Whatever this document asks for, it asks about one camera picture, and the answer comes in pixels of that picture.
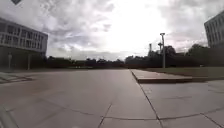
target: tall building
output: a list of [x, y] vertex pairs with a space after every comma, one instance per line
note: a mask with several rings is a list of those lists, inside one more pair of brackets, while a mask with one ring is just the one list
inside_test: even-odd
[[0, 18], [0, 66], [26, 67], [30, 57], [45, 56], [47, 40], [45, 33]]
[[224, 44], [224, 11], [204, 23], [208, 45]]

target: pavement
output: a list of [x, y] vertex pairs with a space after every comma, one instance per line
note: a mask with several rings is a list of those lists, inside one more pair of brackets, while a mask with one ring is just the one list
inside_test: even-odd
[[4, 128], [224, 127], [222, 80], [138, 84], [130, 70], [4, 75], [25, 79], [0, 84]]
[[206, 82], [213, 80], [224, 80], [224, 77], [190, 77], [181, 75], [172, 75], [166, 73], [157, 73], [133, 69], [132, 75], [138, 83], [189, 83]]

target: grass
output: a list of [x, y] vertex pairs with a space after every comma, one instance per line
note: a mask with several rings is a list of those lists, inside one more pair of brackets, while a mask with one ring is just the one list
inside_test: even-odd
[[224, 67], [149, 68], [147, 71], [193, 77], [224, 77]]

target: sky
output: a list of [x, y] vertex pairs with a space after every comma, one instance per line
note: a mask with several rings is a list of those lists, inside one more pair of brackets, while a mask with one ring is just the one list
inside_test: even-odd
[[0, 0], [0, 17], [48, 34], [47, 56], [124, 59], [145, 56], [149, 43], [185, 52], [207, 45], [204, 22], [223, 0]]

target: street lamp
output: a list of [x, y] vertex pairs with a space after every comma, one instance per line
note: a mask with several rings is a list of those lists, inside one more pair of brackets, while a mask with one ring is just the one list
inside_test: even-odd
[[165, 33], [160, 33], [162, 36], [162, 44], [163, 44], [163, 68], [166, 68], [166, 52], [165, 52], [165, 44], [164, 44], [164, 35]]
[[162, 51], [162, 45], [163, 45], [163, 44], [162, 44], [161, 42], [159, 42], [158, 45], [159, 45], [159, 50], [160, 50], [159, 52], [160, 52], [160, 54], [161, 54], [161, 51]]

